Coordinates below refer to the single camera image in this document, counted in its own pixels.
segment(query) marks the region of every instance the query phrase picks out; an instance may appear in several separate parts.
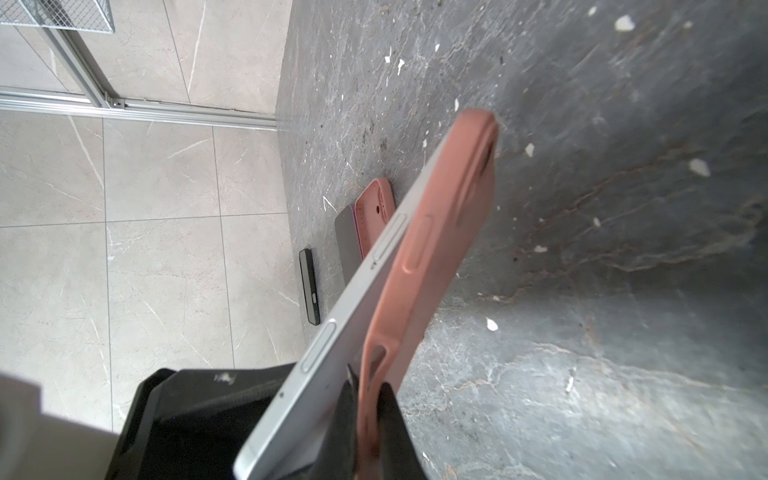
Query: black scuffed surface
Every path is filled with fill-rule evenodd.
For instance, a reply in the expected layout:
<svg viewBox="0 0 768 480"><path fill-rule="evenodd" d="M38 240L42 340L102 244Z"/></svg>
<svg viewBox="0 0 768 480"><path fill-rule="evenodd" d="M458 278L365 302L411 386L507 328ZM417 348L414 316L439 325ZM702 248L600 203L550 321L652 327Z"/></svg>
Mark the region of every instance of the black scuffed surface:
<svg viewBox="0 0 768 480"><path fill-rule="evenodd" d="M457 99L502 127L398 394L427 475L768 471L767 65L765 2L294 2L277 116L323 321L334 209L379 176L402 199Z"/></svg>

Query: silver smartphone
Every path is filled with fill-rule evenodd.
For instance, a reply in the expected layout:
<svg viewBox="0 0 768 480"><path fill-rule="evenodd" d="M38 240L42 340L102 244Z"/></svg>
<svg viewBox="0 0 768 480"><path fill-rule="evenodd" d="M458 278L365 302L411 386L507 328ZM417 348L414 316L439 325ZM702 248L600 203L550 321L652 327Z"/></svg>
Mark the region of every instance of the silver smartphone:
<svg viewBox="0 0 768 480"><path fill-rule="evenodd" d="M238 480L281 478L315 461L346 366L359 373L373 311L444 144L445 138L243 444L233 467Z"/></svg>

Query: wire mesh basket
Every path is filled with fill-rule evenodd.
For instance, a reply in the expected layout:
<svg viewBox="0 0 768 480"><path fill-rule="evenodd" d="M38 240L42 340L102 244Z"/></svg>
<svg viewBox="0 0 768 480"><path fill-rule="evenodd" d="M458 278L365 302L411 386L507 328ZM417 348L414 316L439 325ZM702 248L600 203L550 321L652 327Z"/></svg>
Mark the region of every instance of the wire mesh basket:
<svg viewBox="0 0 768 480"><path fill-rule="evenodd" d="M109 0L0 0L0 24L114 33Z"/></svg>

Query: black phone case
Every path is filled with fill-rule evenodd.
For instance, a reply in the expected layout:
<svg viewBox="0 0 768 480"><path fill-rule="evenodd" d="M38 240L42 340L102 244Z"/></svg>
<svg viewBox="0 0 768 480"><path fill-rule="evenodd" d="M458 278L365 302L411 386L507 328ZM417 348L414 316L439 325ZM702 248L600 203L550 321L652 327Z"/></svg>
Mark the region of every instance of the black phone case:
<svg viewBox="0 0 768 480"><path fill-rule="evenodd" d="M306 319L313 325L320 324L320 307L317 302L317 284L315 282L315 266L312 263L312 250L305 248L299 252L299 268L301 283L304 288L304 305Z"/></svg>

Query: floor tile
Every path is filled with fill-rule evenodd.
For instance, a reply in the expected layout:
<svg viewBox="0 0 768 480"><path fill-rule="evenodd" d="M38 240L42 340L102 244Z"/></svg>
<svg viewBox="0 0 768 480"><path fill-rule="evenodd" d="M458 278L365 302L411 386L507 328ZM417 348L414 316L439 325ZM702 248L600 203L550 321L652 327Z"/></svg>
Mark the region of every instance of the floor tile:
<svg viewBox="0 0 768 480"><path fill-rule="evenodd" d="M111 429L104 224L0 228L0 370L43 409Z"/></svg>
<svg viewBox="0 0 768 480"><path fill-rule="evenodd" d="M0 28L0 85L34 90L65 91L35 50L13 27Z"/></svg>
<svg viewBox="0 0 768 480"><path fill-rule="evenodd" d="M235 367L295 362L304 353L288 215L222 217Z"/></svg>
<svg viewBox="0 0 768 480"><path fill-rule="evenodd" d="M287 212L277 133L214 128L221 214Z"/></svg>
<svg viewBox="0 0 768 480"><path fill-rule="evenodd" d="M0 113L0 226L104 221L101 136L100 118Z"/></svg>
<svg viewBox="0 0 768 480"><path fill-rule="evenodd" d="M219 214L210 127L104 121L107 220Z"/></svg>
<svg viewBox="0 0 768 480"><path fill-rule="evenodd" d="M274 114L291 1L166 6L190 101Z"/></svg>
<svg viewBox="0 0 768 480"><path fill-rule="evenodd" d="M115 33L82 32L117 94L189 101L162 0L111 0Z"/></svg>
<svg viewBox="0 0 768 480"><path fill-rule="evenodd" d="M58 91L71 91L80 93L80 87L74 82L72 76L70 76L67 68L61 63L56 54L48 46L42 35L42 28L38 27L23 27L16 26L18 33L22 34L22 37L27 41L30 47L35 50L38 57L45 63L51 73L61 82L61 86L57 87Z"/></svg>
<svg viewBox="0 0 768 480"><path fill-rule="evenodd" d="M220 219L107 224L113 413L160 368L232 368Z"/></svg>

